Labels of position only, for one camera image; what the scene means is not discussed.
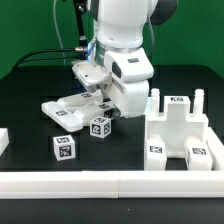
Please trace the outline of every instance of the green background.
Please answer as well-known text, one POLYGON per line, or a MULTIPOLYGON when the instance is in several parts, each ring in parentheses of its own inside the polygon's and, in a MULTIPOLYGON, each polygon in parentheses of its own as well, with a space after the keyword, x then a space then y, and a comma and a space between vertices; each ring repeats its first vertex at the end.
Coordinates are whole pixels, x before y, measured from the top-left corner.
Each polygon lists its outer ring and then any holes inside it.
MULTIPOLYGON (((53 0, 0 1, 0 78, 10 72, 23 55, 39 49, 59 48, 52 8, 53 0)), ((154 26, 156 46, 152 64, 205 65, 224 78, 223 9, 224 0, 179 0, 174 16, 162 26, 154 26)), ((77 46, 72 1, 58 1, 57 12, 64 46, 77 46)), ((85 15, 85 30, 91 38, 89 21, 85 15)), ((144 29, 144 37, 147 50, 150 46, 147 29, 144 29)))

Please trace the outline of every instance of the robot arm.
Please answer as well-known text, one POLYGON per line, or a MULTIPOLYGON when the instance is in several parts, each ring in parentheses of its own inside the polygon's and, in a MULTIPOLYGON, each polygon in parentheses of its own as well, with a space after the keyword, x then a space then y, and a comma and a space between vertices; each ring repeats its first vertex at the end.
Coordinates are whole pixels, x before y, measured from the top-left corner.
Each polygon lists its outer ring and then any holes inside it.
POLYGON ((143 48, 142 30, 158 0, 89 0, 97 21, 91 62, 75 62, 73 71, 89 92, 101 87, 125 117, 144 113, 153 67, 143 48))
POLYGON ((73 0, 80 34, 77 52, 85 60, 73 62, 72 70, 88 93, 45 103, 42 110, 67 131, 81 129, 96 116, 143 115, 149 95, 148 79, 154 72, 142 48, 143 27, 153 12, 158 15, 162 3, 175 1, 73 0), (80 20, 86 8, 97 25, 91 53, 87 52, 80 20), (111 102, 104 104, 103 97, 111 102))

